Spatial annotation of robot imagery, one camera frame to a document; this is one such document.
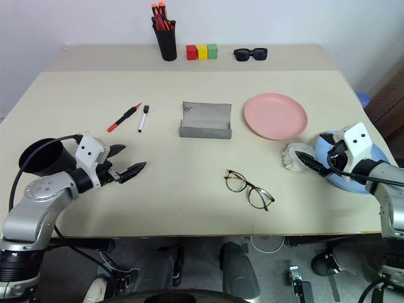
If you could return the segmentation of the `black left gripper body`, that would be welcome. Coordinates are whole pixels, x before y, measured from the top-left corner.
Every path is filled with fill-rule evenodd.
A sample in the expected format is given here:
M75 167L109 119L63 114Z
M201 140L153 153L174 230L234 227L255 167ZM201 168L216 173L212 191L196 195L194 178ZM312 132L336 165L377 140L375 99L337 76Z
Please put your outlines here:
M102 164L98 164L95 171L101 187L111 182L122 183L121 176L112 169L112 163L109 160L106 160Z

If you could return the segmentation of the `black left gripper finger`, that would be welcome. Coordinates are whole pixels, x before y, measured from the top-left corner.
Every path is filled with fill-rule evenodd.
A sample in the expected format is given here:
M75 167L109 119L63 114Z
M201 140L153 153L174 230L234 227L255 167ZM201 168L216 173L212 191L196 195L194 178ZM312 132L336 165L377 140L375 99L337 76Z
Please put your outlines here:
M119 174L119 183L123 184L136 177L146 166L146 162L139 162L130 166L126 171Z
M123 151L123 149L125 149L125 148L126 148L126 145L122 145L122 144L116 144L116 145L109 146L108 158L111 158L111 157L117 155L118 153Z

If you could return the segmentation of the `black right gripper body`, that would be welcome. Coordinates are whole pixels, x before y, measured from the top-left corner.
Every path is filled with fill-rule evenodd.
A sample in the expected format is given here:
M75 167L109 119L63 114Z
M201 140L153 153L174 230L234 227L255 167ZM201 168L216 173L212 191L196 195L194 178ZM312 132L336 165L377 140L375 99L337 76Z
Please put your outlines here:
M327 163L333 172L343 172L345 169L348 162L346 151L347 146L343 140L335 143L328 151Z

